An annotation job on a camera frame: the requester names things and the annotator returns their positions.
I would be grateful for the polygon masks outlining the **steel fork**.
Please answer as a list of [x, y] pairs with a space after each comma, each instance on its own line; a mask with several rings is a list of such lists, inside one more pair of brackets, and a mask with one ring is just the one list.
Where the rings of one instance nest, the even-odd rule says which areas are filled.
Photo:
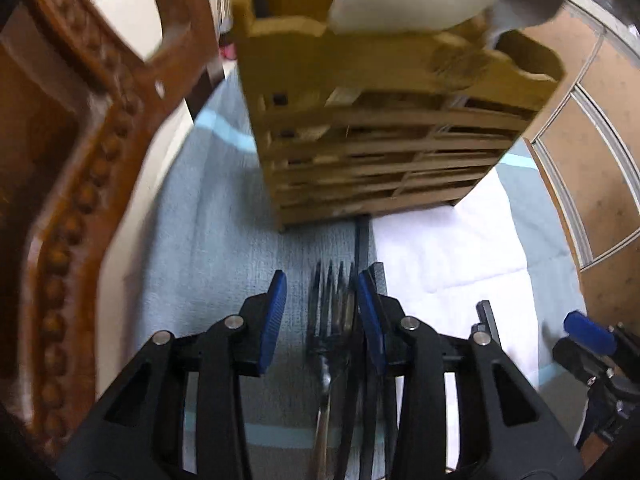
[[344, 263], [318, 261], [309, 285], [306, 358], [317, 378], [320, 400], [307, 479], [328, 478], [332, 388], [346, 370], [355, 323], [355, 299]]

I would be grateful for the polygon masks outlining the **black chopstick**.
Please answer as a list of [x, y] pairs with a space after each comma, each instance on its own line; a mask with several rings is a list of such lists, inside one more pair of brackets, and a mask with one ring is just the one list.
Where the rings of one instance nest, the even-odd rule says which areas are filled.
[[492, 310], [490, 301], [480, 300], [480, 302], [476, 304], [476, 312], [480, 320], [478, 327], [483, 332], [488, 333], [497, 344], [501, 344], [494, 310]]
[[370, 266], [371, 219], [367, 214], [356, 218], [355, 268], [359, 274]]
[[366, 360], [366, 345], [362, 329], [356, 327], [350, 341], [350, 359], [347, 367], [347, 382], [342, 411], [342, 429], [340, 445], [337, 448], [334, 480], [344, 480], [348, 467], [352, 436], [354, 435], [357, 417], [357, 403], [361, 377]]
[[373, 466], [378, 434], [378, 409], [382, 403], [382, 379], [374, 366], [367, 364], [363, 377], [362, 434], [359, 452], [359, 480], [373, 478]]

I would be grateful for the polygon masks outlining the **large steel spoon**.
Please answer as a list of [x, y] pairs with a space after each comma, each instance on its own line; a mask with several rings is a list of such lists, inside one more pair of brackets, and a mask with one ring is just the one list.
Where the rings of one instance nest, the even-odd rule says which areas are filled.
[[534, 27], [552, 20], [564, 0], [497, 0], [488, 9], [486, 47], [493, 49], [511, 30]]

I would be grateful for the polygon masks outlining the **kitchen counter cabinets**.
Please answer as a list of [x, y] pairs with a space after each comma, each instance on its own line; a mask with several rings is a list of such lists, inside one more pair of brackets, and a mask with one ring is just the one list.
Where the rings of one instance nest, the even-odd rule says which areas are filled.
[[566, 77], [526, 132], [577, 266], [588, 313], [639, 323], [639, 29], [620, 0], [565, 0], [527, 35]]

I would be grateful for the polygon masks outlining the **checked grey pink cushion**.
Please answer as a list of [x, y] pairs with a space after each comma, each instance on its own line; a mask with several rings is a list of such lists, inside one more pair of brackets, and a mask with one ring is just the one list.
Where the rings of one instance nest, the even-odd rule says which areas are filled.
[[[111, 250], [99, 303], [99, 383], [108, 385], [158, 330], [192, 335], [264, 292], [274, 271], [288, 298], [274, 360], [242, 382], [250, 466], [258, 479], [308, 469], [318, 389], [305, 362], [306, 302], [318, 262], [348, 266], [352, 220], [279, 232], [238, 78], [217, 89], [143, 214], [143, 228]], [[518, 142], [456, 206], [372, 222], [370, 251], [386, 289], [436, 332], [466, 338], [490, 302], [503, 350], [576, 436], [583, 385], [552, 360], [568, 312], [582, 310], [574, 260], [526, 145]]]

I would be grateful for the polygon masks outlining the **wooden utensil holder box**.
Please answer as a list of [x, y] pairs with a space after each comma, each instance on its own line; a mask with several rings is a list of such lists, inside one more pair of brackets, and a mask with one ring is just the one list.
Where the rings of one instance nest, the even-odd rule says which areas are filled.
[[338, 34], [231, 0], [250, 126], [281, 228], [460, 202], [565, 75], [553, 50], [475, 20], [446, 32]]

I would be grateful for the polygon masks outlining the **carved brown wooden chair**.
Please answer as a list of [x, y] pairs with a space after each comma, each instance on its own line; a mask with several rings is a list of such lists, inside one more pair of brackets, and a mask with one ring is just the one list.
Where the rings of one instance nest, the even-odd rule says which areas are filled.
[[157, 130], [221, 82], [208, 0], [142, 58], [92, 0], [1, 0], [1, 405], [55, 460], [96, 397], [96, 292]]

